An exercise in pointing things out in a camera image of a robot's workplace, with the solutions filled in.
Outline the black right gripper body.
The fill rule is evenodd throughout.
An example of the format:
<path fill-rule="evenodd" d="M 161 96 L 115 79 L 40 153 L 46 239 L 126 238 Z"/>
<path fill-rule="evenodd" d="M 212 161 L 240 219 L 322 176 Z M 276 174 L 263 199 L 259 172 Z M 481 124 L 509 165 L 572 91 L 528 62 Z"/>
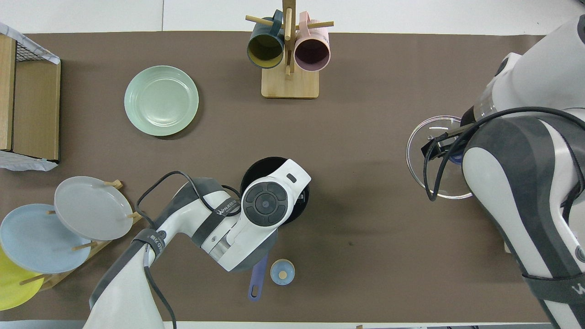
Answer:
<path fill-rule="evenodd" d="M 474 113 L 474 106 L 471 106 L 466 112 L 463 114 L 460 126 L 466 127 L 462 130 L 462 134 L 469 132 L 469 134 L 475 134 L 478 129 L 476 115 Z"/>

